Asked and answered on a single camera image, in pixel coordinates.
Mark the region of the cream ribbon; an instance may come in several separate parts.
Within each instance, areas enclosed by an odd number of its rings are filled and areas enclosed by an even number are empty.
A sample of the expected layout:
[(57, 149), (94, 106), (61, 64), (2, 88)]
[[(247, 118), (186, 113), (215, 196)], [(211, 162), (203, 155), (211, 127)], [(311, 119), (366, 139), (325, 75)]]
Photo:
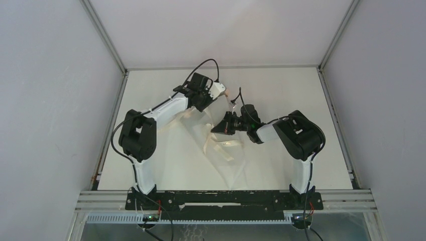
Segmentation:
[(192, 108), (177, 114), (170, 123), (161, 127), (157, 133), (164, 133), (174, 127), (180, 127), (188, 139), (200, 149), (206, 158), (218, 159), (226, 163), (243, 162), (243, 143), (236, 136), (211, 133), (214, 118), (209, 110), (199, 112)]

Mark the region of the white wrapping paper sheet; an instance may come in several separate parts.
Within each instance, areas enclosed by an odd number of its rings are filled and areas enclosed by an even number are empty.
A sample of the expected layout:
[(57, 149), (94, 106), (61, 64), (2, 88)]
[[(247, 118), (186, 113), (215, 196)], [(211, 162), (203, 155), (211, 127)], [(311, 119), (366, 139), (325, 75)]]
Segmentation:
[(166, 190), (243, 190), (244, 142), (239, 134), (211, 133), (230, 110), (228, 99), (219, 97), (207, 109), (191, 108), (177, 114), (160, 128), (157, 150), (163, 162), (159, 186)]

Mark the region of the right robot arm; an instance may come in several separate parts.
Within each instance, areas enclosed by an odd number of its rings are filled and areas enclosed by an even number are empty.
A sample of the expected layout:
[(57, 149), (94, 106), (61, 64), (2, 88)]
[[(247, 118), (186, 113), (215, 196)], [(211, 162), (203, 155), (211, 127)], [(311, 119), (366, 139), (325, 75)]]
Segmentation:
[(313, 161), (324, 148), (326, 138), (321, 128), (310, 121), (300, 111), (295, 110), (286, 116), (264, 123), (252, 104), (241, 107), (241, 115), (227, 111), (223, 119), (211, 129), (211, 133), (234, 135), (245, 132), (250, 141), (263, 144), (280, 140), (294, 159), (295, 177), (290, 183), (290, 202), (293, 207), (303, 209), (310, 203)]

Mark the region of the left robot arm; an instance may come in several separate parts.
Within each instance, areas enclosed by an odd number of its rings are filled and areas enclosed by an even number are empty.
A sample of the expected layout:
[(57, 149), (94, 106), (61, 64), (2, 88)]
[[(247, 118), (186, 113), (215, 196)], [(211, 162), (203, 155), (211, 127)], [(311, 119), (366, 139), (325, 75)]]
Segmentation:
[(148, 161), (156, 151), (157, 131), (188, 109), (202, 112), (225, 91), (218, 79), (192, 73), (182, 85), (160, 104), (145, 111), (131, 109), (113, 130), (110, 145), (114, 152), (130, 161), (134, 174), (133, 188), (140, 192), (137, 202), (144, 209), (157, 203), (152, 191), (156, 187)]

